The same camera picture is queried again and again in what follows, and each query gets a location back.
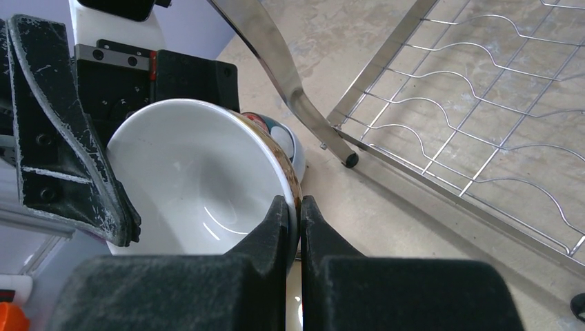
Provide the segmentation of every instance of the beige countertop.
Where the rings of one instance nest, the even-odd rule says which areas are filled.
[[[325,116],[413,2],[263,1],[291,49],[305,91]],[[360,153],[355,169],[345,169],[287,109],[239,37],[218,59],[238,67],[242,111],[266,114],[297,133],[308,162],[303,194],[315,197],[329,224],[357,249],[370,256],[486,261],[505,278],[527,330],[585,330],[568,306],[573,295],[585,292],[583,279],[450,207],[365,153]],[[300,328],[299,270],[295,264],[288,280],[288,330]]]

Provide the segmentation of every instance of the dish rack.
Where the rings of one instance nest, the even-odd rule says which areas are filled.
[[[583,1],[417,0],[327,120],[585,275],[584,32]]]

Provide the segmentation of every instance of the black rubber cap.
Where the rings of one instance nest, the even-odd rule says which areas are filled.
[[[348,156],[344,165],[346,166],[346,168],[351,169],[351,168],[355,167],[355,165],[357,164],[358,161],[359,161],[359,157],[357,156],[357,153],[354,152],[353,154]]]
[[[578,320],[585,322],[585,293],[577,294],[571,300],[571,312]]]

